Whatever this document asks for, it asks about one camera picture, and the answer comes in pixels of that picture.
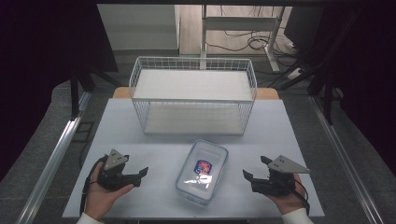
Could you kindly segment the black metal stand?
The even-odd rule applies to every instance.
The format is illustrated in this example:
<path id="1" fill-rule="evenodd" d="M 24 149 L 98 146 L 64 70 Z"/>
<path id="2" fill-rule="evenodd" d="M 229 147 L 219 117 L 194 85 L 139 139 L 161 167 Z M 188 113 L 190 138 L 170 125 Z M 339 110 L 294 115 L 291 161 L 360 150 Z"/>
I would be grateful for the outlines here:
<path id="1" fill-rule="evenodd" d="M 307 92 L 309 95 L 314 96 L 318 95 L 321 90 L 324 90 L 322 114 L 328 124 L 332 125 L 331 109 L 333 78 L 329 72 L 329 62 L 327 60 L 323 60 L 321 63 L 318 63 L 313 67 L 306 68 L 299 76 L 281 84 L 279 87 L 276 87 L 276 89 L 285 90 L 309 77 L 314 78 L 307 87 Z"/>
<path id="2" fill-rule="evenodd" d="M 112 84 L 115 87 L 120 87 L 121 83 L 115 78 L 100 71 L 94 67 L 83 68 L 81 71 L 73 70 L 70 75 L 70 92 L 71 92 L 71 120 L 75 120 L 81 111 L 82 103 L 79 101 L 78 85 L 86 92 L 92 92 L 95 89 L 95 84 L 91 74 L 97 75 L 99 78 Z"/>

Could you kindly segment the person's right hand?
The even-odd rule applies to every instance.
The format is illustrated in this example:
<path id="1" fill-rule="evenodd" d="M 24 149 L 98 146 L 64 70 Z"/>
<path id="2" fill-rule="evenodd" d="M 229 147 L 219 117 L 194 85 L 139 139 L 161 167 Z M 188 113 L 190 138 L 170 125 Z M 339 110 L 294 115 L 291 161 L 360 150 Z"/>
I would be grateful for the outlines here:
<path id="1" fill-rule="evenodd" d="M 282 197 L 267 195 L 267 198 L 276 205 L 281 215 L 285 215 L 299 208 L 305 208 L 302 199 L 305 198 L 306 190 L 302 185 L 301 178 L 297 174 L 294 174 L 293 176 L 295 180 L 296 194 L 291 193 L 288 196 Z"/>

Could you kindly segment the white wire shelf rack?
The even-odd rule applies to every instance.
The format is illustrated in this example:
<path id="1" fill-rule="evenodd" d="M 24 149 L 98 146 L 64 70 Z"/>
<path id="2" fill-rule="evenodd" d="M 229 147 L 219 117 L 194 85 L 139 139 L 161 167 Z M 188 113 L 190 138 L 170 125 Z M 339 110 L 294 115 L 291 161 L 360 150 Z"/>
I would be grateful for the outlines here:
<path id="1" fill-rule="evenodd" d="M 249 59 L 139 57 L 129 90 L 146 134 L 242 135 L 257 80 Z"/>

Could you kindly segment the person's left hand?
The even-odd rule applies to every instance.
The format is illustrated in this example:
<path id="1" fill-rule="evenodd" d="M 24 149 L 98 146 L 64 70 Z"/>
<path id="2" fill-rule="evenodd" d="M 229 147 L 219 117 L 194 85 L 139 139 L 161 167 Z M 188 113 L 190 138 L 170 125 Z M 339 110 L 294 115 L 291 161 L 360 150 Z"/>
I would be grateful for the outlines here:
<path id="1" fill-rule="evenodd" d="M 99 162 L 92 172 L 84 210 L 84 213 L 95 221 L 100 221 L 118 198 L 134 188 L 133 184 L 116 191 L 109 191 L 101 187 L 97 183 L 97 179 L 102 166 L 103 163 Z"/>

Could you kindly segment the aluminium rail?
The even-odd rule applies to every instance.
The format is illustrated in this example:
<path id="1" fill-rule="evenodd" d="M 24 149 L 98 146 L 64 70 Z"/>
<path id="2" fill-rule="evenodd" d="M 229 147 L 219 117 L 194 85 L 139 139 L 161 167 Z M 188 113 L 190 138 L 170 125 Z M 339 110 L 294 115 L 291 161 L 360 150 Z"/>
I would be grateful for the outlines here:
<path id="1" fill-rule="evenodd" d="M 346 177 L 359 203 L 361 204 L 362 210 L 366 215 L 369 223 L 385 224 L 384 219 L 381 217 L 373 197 L 371 196 L 369 190 L 363 184 L 356 168 L 348 157 L 346 149 L 342 141 L 340 140 L 336 130 L 323 115 L 323 107 L 319 101 L 319 98 L 315 96 L 309 96 L 309 100 L 315 108 L 319 122 L 322 125 L 324 132 L 326 133 L 332 145 L 332 148 L 341 166 L 343 167 L 344 172 L 346 173 Z"/>
<path id="2" fill-rule="evenodd" d="M 15 224 L 33 224 L 35 216 L 39 211 L 39 208 L 50 188 L 50 184 L 61 165 L 66 150 L 73 139 L 78 125 L 81 122 L 81 117 L 84 114 L 91 97 L 92 95 L 90 93 L 84 91 L 78 98 L 77 115 L 66 123 L 64 130 L 43 169 L 43 172 L 38 178 L 35 187 L 33 188 L 25 206 L 21 210 Z"/>

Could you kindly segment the clear plastic lidded container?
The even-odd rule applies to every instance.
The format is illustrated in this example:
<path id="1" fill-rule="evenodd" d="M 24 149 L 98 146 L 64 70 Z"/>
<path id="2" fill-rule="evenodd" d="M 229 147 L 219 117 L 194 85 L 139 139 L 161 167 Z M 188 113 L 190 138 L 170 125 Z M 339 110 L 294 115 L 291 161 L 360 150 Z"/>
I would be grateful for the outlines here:
<path id="1" fill-rule="evenodd" d="M 191 202 L 208 205 L 228 160 L 229 151 L 222 146 L 197 140 L 177 176 L 178 193 Z"/>

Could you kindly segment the dark curtain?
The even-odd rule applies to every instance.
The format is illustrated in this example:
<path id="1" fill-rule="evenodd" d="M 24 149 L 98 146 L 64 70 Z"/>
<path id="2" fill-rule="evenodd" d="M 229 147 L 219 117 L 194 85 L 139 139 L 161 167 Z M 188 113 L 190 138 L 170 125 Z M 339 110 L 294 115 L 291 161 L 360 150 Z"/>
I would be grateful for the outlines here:
<path id="1" fill-rule="evenodd" d="M 73 75 L 118 70 L 97 0 L 0 0 L 0 181 Z"/>
<path id="2" fill-rule="evenodd" d="M 368 0 L 328 68 L 341 107 L 396 175 L 396 0 Z"/>

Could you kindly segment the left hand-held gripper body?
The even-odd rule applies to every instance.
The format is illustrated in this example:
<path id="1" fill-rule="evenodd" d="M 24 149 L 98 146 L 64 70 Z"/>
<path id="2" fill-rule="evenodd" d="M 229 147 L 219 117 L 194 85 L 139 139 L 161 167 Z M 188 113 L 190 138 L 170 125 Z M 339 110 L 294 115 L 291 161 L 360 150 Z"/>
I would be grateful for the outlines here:
<path id="1" fill-rule="evenodd" d="M 97 183 L 108 190 L 115 191 L 125 186 L 124 174 L 122 173 L 126 162 L 124 155 L 120 154 L 116 149 L 111 149 L 108 155 L 105 155 L 105 164 L 100 169 L 97 177 Z"/>

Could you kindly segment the white metal desk frame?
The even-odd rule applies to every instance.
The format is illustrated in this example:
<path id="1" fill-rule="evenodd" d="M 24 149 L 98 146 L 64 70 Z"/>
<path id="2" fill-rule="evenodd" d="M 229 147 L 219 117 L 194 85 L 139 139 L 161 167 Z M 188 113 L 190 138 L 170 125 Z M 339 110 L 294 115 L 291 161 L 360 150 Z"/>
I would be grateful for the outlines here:
<path id="1" fill-rule="evenodd" d="M 202 5 L 202 39 L 200 57 L 205 58 L 207 51 L 206 33 L 208 31 L 241 31 L 241 32 L 266 32 L 269 34 L 268 42 L 263 50 L 273 72 L 280 71 L 274 55 L 274 44 L 283 19 L 285 7 L 281 7 L 272 17 L 231 17 L 231 16 L 207 16 L 207 5 Z"/>

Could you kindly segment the wooden table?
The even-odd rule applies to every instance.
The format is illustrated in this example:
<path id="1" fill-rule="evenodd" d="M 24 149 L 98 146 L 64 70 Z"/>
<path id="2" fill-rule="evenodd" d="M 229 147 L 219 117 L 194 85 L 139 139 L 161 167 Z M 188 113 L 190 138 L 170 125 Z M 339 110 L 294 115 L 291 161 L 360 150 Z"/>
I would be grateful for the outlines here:
<path id="1" fill-rule="evenodd" d="M 113 93 L 117 99 L 129 99 L 130 93 L 128 87 L 118 87 Z M 258 88 L 256 98 L 258 100 L 279 100 L 278 93 L 273 88 Z"/>

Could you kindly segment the white power strip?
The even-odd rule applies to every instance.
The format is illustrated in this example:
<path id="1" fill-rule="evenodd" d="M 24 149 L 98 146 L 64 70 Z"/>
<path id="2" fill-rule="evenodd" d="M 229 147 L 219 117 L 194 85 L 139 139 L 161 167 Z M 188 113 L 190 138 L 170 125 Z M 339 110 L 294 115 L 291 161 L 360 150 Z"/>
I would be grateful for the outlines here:
<path id="1" fill-rule="evenodd" d="M 303 72 L 304 72 L 304 70 L 302 68 L 296 68 L 294 71 L 292 71 L 287 76 L 287 79 L 288 80 L 293 80 L 293 79 L 297 78 L 299 75 L 301 75 Z"/>

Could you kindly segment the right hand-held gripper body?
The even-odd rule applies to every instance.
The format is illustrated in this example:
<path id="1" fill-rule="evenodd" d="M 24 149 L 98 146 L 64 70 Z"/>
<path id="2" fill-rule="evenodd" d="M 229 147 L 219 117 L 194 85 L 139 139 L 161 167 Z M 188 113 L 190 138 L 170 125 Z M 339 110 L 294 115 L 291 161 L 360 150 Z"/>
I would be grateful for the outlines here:
<path id="1" fill-rule="evenodd" d="M 267 179 L 255 178 L 259 186 L 251 185 L 253 192 L 276 197 L 288 196 L 295 190 L 294 174 L 309 174 L 310 170 L 301 164 L 280 155 L 267 165 L 269 176 Z"/>

